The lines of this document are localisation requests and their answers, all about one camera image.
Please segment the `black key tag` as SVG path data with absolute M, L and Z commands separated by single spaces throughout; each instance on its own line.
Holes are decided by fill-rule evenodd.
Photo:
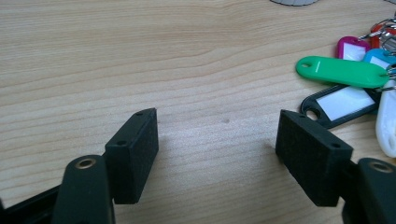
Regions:
M 313 113 L 315 122 L 326 129 L 337 127 L 375 112 L 379 107 L 381 93 L 347 85 L 335 85 L 306 97 L 300 112 Z

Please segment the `white key tag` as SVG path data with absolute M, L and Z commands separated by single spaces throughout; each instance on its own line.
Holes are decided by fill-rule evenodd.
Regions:
M 384 153 L 396 158 L 396 80 L 391 79 L 381 94 L 375 132 Z

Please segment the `red key tag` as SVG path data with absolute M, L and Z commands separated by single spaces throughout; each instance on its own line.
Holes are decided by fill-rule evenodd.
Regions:
M 396 37 L 396 23 L 382 22 L 374 25 L 371 29 L 370 43 L 372 49 L 379 49 L 382 44 L 387 42 L 389 46 L 390 39 Z

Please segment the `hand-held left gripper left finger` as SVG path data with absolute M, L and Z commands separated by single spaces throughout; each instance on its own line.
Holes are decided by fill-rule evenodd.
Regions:
M 115 204 L 137 203 L 159 151 L 157 110 L 134 113 L 106 143 L 104 158 Z

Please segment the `green key tag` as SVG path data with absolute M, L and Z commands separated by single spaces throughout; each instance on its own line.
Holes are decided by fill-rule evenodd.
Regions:
M 383 87 L 390 80 L 388 71 L 379 65 L 321 56 L 300 59 L 295 70 L 305 78 L 365 89 Z

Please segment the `blue key tag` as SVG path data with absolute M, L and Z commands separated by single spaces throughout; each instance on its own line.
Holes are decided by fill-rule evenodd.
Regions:
M 377 74 L 375 67 L 382 67 L 391 76 L 396 76 L 396 54 L 384 49 L 370 49 L 363 57 L 365 63 L 369 63 L 369 69 L 364 70 L 364 74 Z

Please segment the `grey round object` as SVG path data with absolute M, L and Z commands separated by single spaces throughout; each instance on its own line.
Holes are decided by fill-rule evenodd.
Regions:
M 304 7 L 315 4 L 318 0 L 270 0 L 270 1 L 283 6 Z

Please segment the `magenta key tag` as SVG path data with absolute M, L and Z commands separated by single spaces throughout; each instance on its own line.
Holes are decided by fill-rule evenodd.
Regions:
M 370 48 L 369 43 L 356 36 L 344 36 L 337 42 L 336 56 L 343 60 L 361 61 Z

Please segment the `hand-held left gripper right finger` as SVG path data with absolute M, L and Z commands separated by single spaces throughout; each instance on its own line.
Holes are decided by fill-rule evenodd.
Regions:
M 307 116 L 281 110 L 276 155 L 316 206 L 336 206 L 353 148 Z

